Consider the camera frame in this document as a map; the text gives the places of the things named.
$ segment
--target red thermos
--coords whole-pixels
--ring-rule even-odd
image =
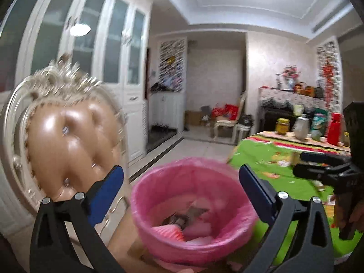
[[[327,133],[327,142],[329,144],[337,146],[340,134],[341,134],[341,114],[332,113],[331,124],[329,127],[329,132]]]

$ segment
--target pink trash bin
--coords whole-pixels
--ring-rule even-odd
[[[209,209],[202,217],[211,223],[211,244],[188,245],[152,230],[196,200]],[[217,261],[246,244],[258,218],[239,183],[237,171],[215,160],[197,157],[146,173],[133,188],[131,208],[139,236],[156,259],[197,267]]]

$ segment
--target ceiling light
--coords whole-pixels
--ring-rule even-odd
[[[85,25],[83,23],[77,23],[70,29],[70,33],[72,36],[75,37],[81,37],[86,35],[89,31],[91,31],[91,28],[88,25]]]

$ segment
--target silver screw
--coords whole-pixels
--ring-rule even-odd
[[[288,198],[288,193],[285,192],[285,191],[280,191],[278,193],[278,197],[281,198],[281,199],[287,199]]]
[[[85,198],[85,193],[83,193],[83,192],[78,192],[78,193],[75,195],[75,199],[76,199],[76,200],[81,200],[81,199],[83,199],[83,198]]]
[[[45,198],[43,198],[43,200],[42,200],[42,203],[43,204],[48,204],[48,203],[50,203],[51,202],[51,199],[49,198],[49,197],[45,197]]]
[[[314,198],[312,198],[312,201],[314,203],[317,203],[317,204],[321,203],[321,199],[319,197],[316,197],[316,196]]]

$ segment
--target blue gripper pad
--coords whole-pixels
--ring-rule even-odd
[[[240,167],[239,181],[260,220],[271,226],[277,215],[276,192],[272,185],[259,179],[247,164]]]
[[[86,193],[87,218],[92,227],[102,222],[123,182],[124,171],[122,167],[115,165],[103,180],[95,182]]]

